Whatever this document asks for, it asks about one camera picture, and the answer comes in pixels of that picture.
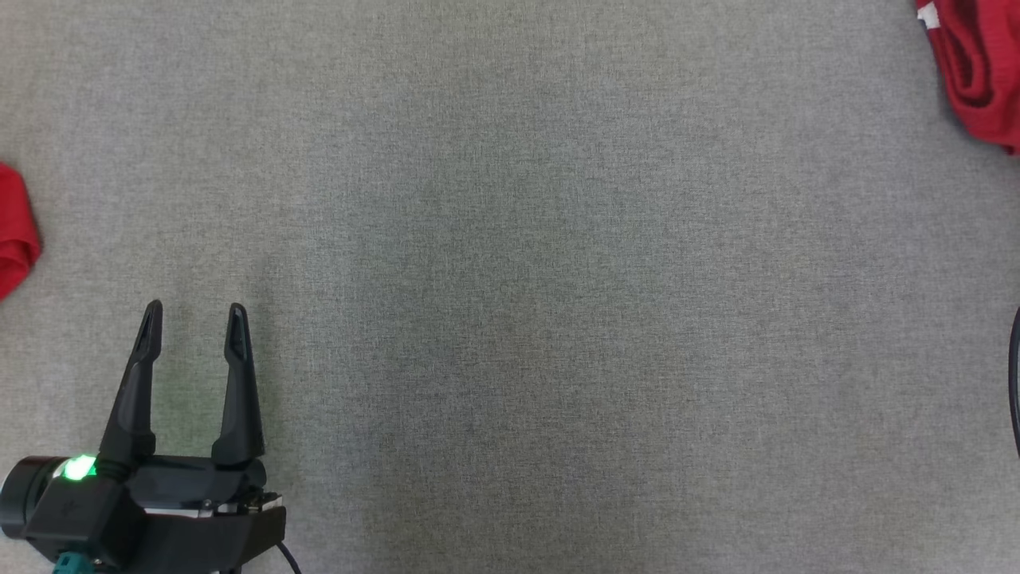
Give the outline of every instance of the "black wire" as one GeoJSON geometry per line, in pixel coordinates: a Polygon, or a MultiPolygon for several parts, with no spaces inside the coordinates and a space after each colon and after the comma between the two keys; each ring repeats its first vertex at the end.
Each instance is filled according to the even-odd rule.
{"type": "Polygon", "coordinates": [[[301,568],[298,566],[298,561],[294,560],[294,555],[291,554],[291,551],[287,550],[284,542],[277,542],[276,547],[279,549],[279,552],[284,553],[284,558],[286,558],[287,563],[291,565],[291,569],[294,570],[294,574],[301,574],[301,568]]]}

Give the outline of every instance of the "glowing green led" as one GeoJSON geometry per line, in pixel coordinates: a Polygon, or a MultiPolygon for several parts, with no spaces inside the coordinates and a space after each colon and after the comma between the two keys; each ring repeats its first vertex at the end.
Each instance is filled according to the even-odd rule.
{"type": "Polygon", "coordinates": [[[82,480],[96,474],[96,458],[81,455],[64,463],[63,477],[67,480],[82,480]]]}

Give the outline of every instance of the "white label on red cloth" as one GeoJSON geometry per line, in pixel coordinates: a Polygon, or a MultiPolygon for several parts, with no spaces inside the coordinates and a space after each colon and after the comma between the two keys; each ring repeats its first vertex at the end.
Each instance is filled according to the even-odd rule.
{"type": "Polygon", "coordinates": [[[934,0],[928,2],[917,11],[917,19],[924,20],[924,28],[928,30],[933,30],[940,25],[938,23],[938,9],[935,8],[934,0]]]}

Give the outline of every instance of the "red cloth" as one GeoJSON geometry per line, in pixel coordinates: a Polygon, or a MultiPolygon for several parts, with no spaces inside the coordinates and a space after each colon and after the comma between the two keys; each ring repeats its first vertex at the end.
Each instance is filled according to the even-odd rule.
{"type": "Polygon", "coordinates": [[[21,175],[0,163],[0,300],[24,279],[39,252],[39,233],[21,175]]]}
{"type": "Polygon", "coordinates": [[[967,131],[1020,152],[1020,1],[918,0],[917,7],[967,131]]]}

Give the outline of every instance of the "folded red fabric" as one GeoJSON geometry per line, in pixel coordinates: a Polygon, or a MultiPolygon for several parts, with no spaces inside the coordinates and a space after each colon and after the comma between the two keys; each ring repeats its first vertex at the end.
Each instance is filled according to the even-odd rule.
{"type": "Polygon", "coordinates": [[[1020,152],[1020,1],[918,0],[917,7],[967,131],[1020,152]]]}
{"type": "Polygon", "coordinates": [[[39,253],[39,233],[21,175],[0,163],[0,300],[24,280],[39,253]]]}

